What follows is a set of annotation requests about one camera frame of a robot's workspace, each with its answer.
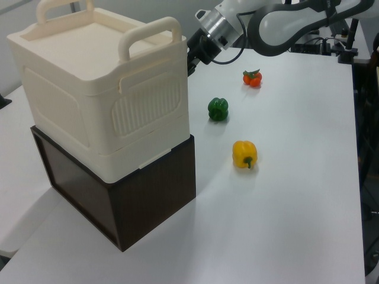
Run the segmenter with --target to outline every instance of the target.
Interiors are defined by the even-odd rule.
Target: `green bell pepper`
[[[228,115],[228,103],[224,98],[214,98],[208,104],[209,117],[215,121],[223,121]]]

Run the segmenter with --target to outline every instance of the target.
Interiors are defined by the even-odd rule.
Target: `white table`
[[[219,60],[232,58],[229,49]],[[242,72],[261,68],[260,89]],[[0,283],[363,284],[351,67],[246,50],[189,78],[197,198],[124,253],[65,200],[0,272]],[[227,122],[208,119],[215,96]],[[232,145],[258,148],[253,170]]]
[[[0,256],[12,257],[59,203],[50,187],[30,127],[24,89],[0,110]]]

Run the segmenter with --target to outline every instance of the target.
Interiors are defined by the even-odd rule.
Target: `white wall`
[[[211,10],[221,2],[222,0],[94,0],[95,7],[141,22],[174,17],[181,23],[183,35],[187,38],[200,27],[195,13],[200,9]],[[84,1],[81,1],[81,9],[85,9]]]
[[[0,93],[3,96],[21,86],[20,76],[7,42],[7,35],[21,31],[37,21],[36,7],[38,3],[39,0],[32,0],[0,15]],[[47,17],[54,18],[68,13],[71,13],[70,5],[65,5],[49,11]]]

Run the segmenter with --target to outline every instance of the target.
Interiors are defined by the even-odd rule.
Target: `silver metal joint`
[[[219,48],[228,49],[240,36],[216,9],[200,19],[200,24]]]

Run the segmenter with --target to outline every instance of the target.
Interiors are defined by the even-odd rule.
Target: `dark wooden box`
[[[194,137],[116,183],[105,183],[36,126],[50,183],[121,251],[196,197]]]

